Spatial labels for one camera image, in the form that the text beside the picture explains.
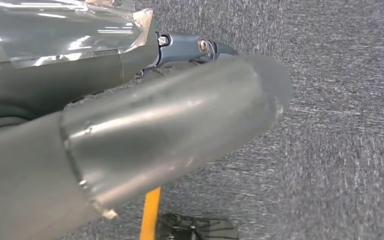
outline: yellow stand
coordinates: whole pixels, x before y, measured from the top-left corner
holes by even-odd
[[[139,240],[155,240],[161,187],[146,194]]]

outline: bolt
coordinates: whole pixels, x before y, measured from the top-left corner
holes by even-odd
[[[170,42],[169,38],[166,36],[160,36],[158,37],[158,45],[160,46],[166,46]]]
[[[207,53],[209,50],[207,40],[205,39],[198,40],[198,48],[201,53]]]

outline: gray carpet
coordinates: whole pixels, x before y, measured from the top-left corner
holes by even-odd
[[[243,240],[384,239],[384,0],[146,0],[168,30],[290,70],[282,123],[163,187],[162,212],[225,216]],[[137,240],[143,199],[65,240]]]

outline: clear plastic film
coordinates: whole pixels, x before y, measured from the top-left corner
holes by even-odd
[[[143,46],[153,17],[126,1],[0,1],[0,64],[15,67],[121,54]]]

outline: black stand base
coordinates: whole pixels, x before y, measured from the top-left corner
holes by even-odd
[[[238,240],[238,229],[227,219],[164,214],[156,240]]]

